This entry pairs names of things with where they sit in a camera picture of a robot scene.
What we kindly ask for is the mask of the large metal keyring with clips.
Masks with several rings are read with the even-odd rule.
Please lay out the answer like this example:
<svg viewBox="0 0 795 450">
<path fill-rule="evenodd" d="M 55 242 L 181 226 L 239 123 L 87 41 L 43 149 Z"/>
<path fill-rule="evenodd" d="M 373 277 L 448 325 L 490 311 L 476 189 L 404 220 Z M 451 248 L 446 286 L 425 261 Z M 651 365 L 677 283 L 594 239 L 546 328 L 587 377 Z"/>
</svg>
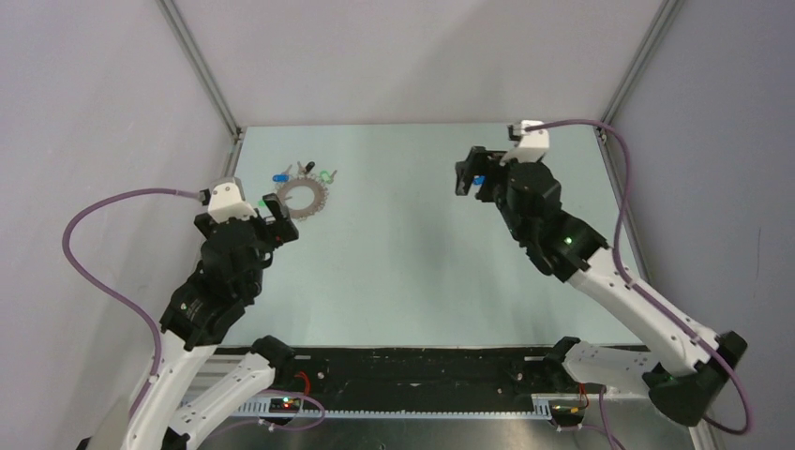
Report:
<svg viewBox="0 0 795 450">
<path fill-rule="evenodd" d="M 291 176 L 276 183 L 276 194 L 293 220 L 305 220 L 321 212 L 328 199 L 328 186 L 315 176 Z"/>
</svg>

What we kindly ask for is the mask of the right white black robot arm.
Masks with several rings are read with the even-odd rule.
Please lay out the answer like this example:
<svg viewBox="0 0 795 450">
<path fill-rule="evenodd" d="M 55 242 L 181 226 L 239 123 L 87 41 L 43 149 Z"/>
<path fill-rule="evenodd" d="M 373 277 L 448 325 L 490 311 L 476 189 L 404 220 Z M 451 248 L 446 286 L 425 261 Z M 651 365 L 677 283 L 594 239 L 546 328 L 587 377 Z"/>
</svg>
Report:
<svg viewBox="0 0 795 450">
<path fill-rule="evenodd" d="M 502 151 L 473 147 L 455 165 L 458 196 L 493 203 L 531 263 L 545 276 L 591 297 L 645 346 L 643 352 L 564 337 L 547 355 L 547 384 L 566 392 L 596 383 L 645 395 L 669 420 L 695 427 L 747 349 L 733 331 L 718 334 L 618 265 L 604 236 L 563 210 L 562 187 L 541 162 L 503 162 Z"/>
</svg>

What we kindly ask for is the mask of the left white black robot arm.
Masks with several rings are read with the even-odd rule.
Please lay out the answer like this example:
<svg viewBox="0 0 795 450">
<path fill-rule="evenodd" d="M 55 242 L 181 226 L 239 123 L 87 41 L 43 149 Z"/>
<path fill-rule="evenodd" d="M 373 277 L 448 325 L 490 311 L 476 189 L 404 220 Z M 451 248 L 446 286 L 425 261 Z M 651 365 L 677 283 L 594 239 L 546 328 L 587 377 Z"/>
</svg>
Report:
<svg viewBox="0 0 795 450">
<path fill-rule="evenodd" d="M 279 339 L 255 340 L 220 381 L 187 405 L 181 402 L 194 378 L 263 288 L 263 272 L 275 249 L 298 231 L 276 194 L 262 197 L 262 217 L 236 189 L 195 194 L 206 212 L 194 224 L 204 237 L 194 272 L 172 294 L 155 329 L 153 366 L 145 375 L 124 431 L 110 442 L 95 434 L 82 449 L 197 449 L 246 400 L 271 387 L 293 385 L 295 351 Z"/>
</svg>

